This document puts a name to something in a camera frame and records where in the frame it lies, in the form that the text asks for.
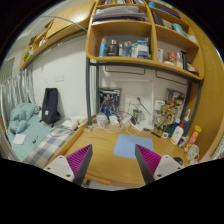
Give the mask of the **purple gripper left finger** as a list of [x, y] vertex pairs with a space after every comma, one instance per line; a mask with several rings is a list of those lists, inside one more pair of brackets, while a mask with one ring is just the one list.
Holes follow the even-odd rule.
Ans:
[[68, 164], [73, 171], [73, 182], [82, 185], [91, 157], [93, 155], [92, 145], [87, 145], [66, 157]]

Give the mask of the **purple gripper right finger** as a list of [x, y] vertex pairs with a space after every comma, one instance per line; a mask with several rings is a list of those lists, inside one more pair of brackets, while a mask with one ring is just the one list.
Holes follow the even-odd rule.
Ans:
[[135, 145], [135, 156], [145, 184], [154, 182], [154, 173], [160, 163], [161, 156], [138, 144]]

